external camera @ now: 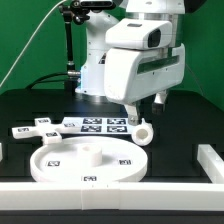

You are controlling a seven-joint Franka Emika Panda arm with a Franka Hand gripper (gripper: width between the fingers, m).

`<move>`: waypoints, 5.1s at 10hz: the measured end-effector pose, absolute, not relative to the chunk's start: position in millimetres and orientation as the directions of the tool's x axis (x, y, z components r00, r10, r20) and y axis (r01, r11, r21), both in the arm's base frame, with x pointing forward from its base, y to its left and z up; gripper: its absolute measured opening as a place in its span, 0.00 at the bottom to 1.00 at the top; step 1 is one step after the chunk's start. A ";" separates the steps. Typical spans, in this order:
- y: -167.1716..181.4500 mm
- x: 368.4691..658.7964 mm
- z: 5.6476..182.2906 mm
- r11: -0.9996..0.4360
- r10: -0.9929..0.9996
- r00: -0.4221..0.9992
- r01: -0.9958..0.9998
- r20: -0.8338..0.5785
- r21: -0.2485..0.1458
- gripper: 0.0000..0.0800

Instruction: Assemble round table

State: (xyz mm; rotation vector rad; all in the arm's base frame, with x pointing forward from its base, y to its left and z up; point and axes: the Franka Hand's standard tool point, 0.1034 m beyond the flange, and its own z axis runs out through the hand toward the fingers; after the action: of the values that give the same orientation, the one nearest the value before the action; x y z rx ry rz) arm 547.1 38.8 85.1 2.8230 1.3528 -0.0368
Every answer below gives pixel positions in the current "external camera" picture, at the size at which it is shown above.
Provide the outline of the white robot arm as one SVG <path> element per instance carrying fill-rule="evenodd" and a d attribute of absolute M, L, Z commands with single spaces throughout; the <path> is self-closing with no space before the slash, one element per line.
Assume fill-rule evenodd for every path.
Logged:
<path fill-rule="evenodd" d="M 80 0 L 89 10 L 87 59 L 81 67 L 82 99 L 125 107 L 139 123 L 139 104 L 154 96 L 152 112 L 164 111 L 168 90 L 184 76 L 185 46 L 178 41 L 184 0 Z"/>

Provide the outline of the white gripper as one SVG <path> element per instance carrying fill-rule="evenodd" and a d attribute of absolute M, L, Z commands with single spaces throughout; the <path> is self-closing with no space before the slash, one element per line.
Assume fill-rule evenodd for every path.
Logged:
<path fill-rule="evenodd" d="M 110 49 L 106 55 L 104 71 L 104 91 L 107 99 L 125 106 L 128 123 L 137 126 L 140 119 L 140 106 L 136 102 L 156 94 L 152 103 L 152 113 L 161 115 L 169 89 L 182 82 L 185 67 L 185 47 L 172 49 L 169 65 L 159 64 L 166 52 L 157 50 L 137 51 Z"/>

